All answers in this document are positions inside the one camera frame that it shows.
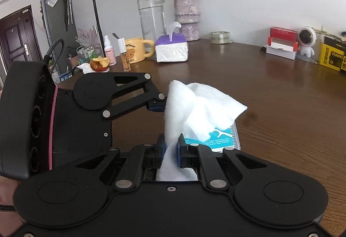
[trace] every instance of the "tissue box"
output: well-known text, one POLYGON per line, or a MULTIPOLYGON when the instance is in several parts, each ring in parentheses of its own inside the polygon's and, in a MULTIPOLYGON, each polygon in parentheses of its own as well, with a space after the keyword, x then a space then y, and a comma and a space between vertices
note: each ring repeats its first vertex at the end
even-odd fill
POLYGON ((156 41, 157 62, 187 61, 189 48, 183 34, 173 33, 172 41, 169 35, 160 36, 156 41))
POLYGON ((235 123, 232 127, 224 131, 215 129, 210 133, 210 139, 207 141, 200 142, 195 139, 185 138, 185 142, 186 144, 198 143, 207 145, 213 152, 222 152, 225 147, 233 147, 240 150, 238 132, 235 123))

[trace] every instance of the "cable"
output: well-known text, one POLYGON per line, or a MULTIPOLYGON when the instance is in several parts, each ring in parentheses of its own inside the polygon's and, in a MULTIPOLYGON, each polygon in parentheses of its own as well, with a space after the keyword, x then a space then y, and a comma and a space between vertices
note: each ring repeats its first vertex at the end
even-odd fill
POLYGON ((15 212, 14 206, 0 205, 0 212, 15 212))
POLYGON ((59 58, 60 58, 62 52, 64 51, 64 48, 65 48, 65 42, 64 42, 64 40, 61 39, 61 38, 57 39, 57 40, 50 46, 50 48, 48 49, 46 55, 45 55, 44 58, 43 58, 43 62, 44 62, 44 63, 47 65, 47 67, 48 67, 49 60, 51 59, 51 54, 53 53, 53 50, 56 48, 56 46, 57 46, 59 43, 61 43, 61 50, 60 50, 60 53, 59 53, 57 59, 56 59, 56 60, 54 61, 54 63, 53 63, 53 66, 52 66, 52 68, 51 68, 51 75, 52 75, 52 73, 53 73, 53 71, 54 71, 54 69, 55 69, 55 67, 56 67, 56 64, 58 63, 58 60, 59 60, 59 58))
POLYGON ((34 20, 34 22, 36 23, 37 27, 38 27, 39 29, 41 29, 42 31, 46 32, 46 30, 45 30, 43 27, 41 27, 41 26, 37 23, 36 19, 34 18, 34 15, 33 15, 32 12, 31 12, 31 10, 30 10, 30 9, 27 9, 27 10, 29 11, 29 13, 30 13, 32 19, 34 20))
POLYGON ((64 50, 64 45, 62 45, 60 53, 59 53, 57 59, 54 61, 53 66, 51 67, 51 75, 53 74, 53 71, 54 71, 54 69, 56 67, 56 64, 58 63, 58 60, 59 60, 61 54, 63 53, 63 50, 64 50))

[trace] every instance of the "yellow mug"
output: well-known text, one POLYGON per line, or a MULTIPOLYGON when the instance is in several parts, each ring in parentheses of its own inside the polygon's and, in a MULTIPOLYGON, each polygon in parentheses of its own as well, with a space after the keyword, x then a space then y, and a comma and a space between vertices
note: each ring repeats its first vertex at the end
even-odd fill
POLYGON ((125 40, 127 49, 127 57, 130 63, 140 62, 147 57, 152 57, 155 54, 155 42, 152 40, 144 40, 143 38, 134 38, 125 40), (146 52, 144 44, 151 46, 150 52, 146 52))

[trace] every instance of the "small glass vial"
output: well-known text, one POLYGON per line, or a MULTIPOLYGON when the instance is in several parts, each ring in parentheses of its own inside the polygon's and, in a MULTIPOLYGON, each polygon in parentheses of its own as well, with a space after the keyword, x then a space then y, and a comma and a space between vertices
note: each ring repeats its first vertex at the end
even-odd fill
POLYGON ((118 45, 120 50, 120 57, 122 59, 122 67, 125 72, 129 72, 131 70, 129 58, 127 57, 127 49, 125 45, 125 39, 118 39, 118 45))

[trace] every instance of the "bottle cap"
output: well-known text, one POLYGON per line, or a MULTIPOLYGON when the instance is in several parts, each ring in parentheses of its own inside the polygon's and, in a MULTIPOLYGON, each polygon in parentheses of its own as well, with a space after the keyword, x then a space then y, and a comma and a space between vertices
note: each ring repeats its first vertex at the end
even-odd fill
POLYGON ((110 40, 108 38, 108 35, 104 36, 104 45, 105 46, 110 46, 110 40))
POLYGON ((125 45, 125 39, 118 39, 118 45, 119 45, 119 51, 120 53, 127 52, 126 45, 125 45))

